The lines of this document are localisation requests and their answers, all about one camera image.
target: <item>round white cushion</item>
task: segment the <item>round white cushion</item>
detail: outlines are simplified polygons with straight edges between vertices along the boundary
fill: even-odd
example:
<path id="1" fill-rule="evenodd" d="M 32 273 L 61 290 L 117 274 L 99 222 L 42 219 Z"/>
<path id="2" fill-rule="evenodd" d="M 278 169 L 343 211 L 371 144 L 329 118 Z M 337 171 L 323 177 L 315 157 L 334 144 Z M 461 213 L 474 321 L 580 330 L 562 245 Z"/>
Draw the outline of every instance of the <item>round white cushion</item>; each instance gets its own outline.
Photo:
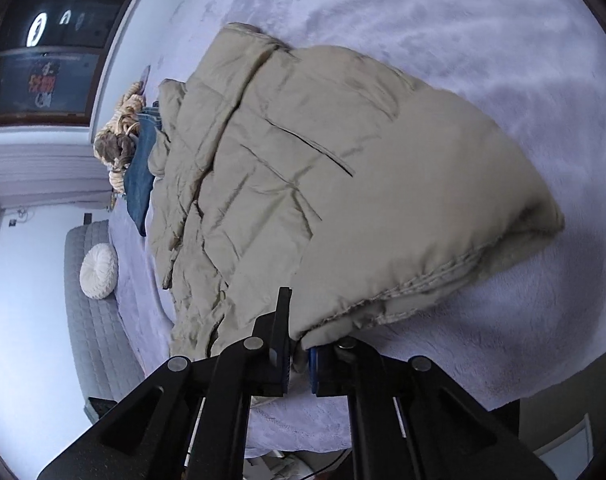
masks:
<path id="1" fill-rule="evenodd" d="M 102 300 L 110 295 L 118 280 L 118 258 L 110 244 L 96 244 L 81 265 L 81 289 L 88 298 Z"/>

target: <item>pillow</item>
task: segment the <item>pillow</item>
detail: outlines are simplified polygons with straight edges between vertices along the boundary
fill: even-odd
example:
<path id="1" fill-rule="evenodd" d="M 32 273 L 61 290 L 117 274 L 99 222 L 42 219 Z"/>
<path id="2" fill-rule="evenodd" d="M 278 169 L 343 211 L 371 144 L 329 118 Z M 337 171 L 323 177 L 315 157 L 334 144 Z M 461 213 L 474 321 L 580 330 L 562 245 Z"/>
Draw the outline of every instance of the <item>pillow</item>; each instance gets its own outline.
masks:
<path id="1" fill-rule="evenodd" d="M 147 159 L 157 142 L 157 127 L 161 126 L 158 111 L 151 108 L 145 110 L 138 115 L 140 123 L 138 143 L 134 158 L 123 177 L 128 213 L 141 236 L 145 236 L 145 215 L 149 206 L 149 194 L 154 184 L 154 175 L 147 167 Z"/>
<path id="2" fill-rule="evenodd" d="M 118 258 L 110 244 L 96 244 L 81 264 L 81 289 L 88 298 L 102 300 L 116 287 Z"/>

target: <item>metal screw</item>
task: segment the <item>metal screw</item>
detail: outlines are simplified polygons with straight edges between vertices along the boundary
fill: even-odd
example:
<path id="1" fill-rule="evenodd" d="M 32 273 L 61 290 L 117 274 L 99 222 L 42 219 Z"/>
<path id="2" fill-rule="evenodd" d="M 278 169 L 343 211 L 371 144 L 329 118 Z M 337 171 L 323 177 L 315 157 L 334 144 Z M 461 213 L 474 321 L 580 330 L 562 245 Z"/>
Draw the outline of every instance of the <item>metal screw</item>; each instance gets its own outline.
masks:
<path id="1" fill-rule="evenodd" d="M 167 367 L 173 372 L 182 372 L 185 370 L 185 368 L 187 368 L 188 364 L 189 362 L 185 357 L 172 357 L 167 362 Z"/>
<path id="2" fill-rule="evenodd" d="M 344 337 L 339 339 L 338 345 L 343 350 L 350 350 L 356 346 L 356 339 L 353 337 Z"/>
<path id="3" fill-rule="evenodd" d="M 412 359 L 412 367 L 417 372 L 426 372 L 432 368 L 432 361 L 430 361 L 427 357 L 419 355 L 419 357 Z"/>
<path id="4" fill-rule="evenodd" d="M 260 337 L 248 337 L 243 341 L 243 346 L 248 350 L 258 350 L 263 347 L 263 340 Z"/>

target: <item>window frame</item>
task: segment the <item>window frame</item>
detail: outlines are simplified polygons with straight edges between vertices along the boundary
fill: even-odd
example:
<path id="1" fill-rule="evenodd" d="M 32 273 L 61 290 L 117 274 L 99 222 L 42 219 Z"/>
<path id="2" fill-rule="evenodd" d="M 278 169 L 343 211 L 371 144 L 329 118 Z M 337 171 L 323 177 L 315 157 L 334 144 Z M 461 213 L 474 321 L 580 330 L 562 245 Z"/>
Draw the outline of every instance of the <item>window frame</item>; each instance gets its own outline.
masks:
<path id="1" fill-rule="evenodd" d="M 102 48 L 84 47 L 84 46 L 25 46 L 4 50 L 0 52 L 0 61 L 7 56 L 23 53 L 66 53 L 66 54 L 94 54 L 98 55 L 96 69 L 92 76 L 90 89 L 85 102 L 83 114 L 70 112 L 19 112 L 11 114 L 0 114 L 0 126 L 25 126 L 25 125 L 67 125 L 67 126 L 90 126 L 92 121 L 92 112 L 94 104 L 99 94 L 99 85 L 105 64 L 110 53 L 112 43 L 116 38 L 116 33 L 122 23 L 123 18 L 128 12 L 133 0 L 124 0 L 116 15 L 112 29 Z M 0 28 L 5 18 L 5 12 L 0 19 Z"/>

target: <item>white wall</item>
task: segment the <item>white wall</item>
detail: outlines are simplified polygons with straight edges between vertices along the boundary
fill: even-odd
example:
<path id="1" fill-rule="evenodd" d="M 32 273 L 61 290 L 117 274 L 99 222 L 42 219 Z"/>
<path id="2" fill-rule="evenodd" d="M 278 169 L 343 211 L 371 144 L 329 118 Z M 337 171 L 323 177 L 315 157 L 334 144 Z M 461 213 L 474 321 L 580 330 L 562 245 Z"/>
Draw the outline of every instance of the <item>white wall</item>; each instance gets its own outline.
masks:
<path id="1" fill-rule="evenodd" d="M 112 118 L 116 101 L 139 80 L 145 67 L 157 60 L 165 29 L 182 1 L 138 1 L 115 45 L 112 63 L 104 73 L 93 133 Z"/>
<path id="2" fill-rule="evenodd" d="M 74 368 L 63 287 L 65 235 L 83 224 L 72 205 L 29 209 L 0 230 L 0 454 L 32 480 L 89 422 Z M 105 217 L 94 214 L 94 220 Z"/>

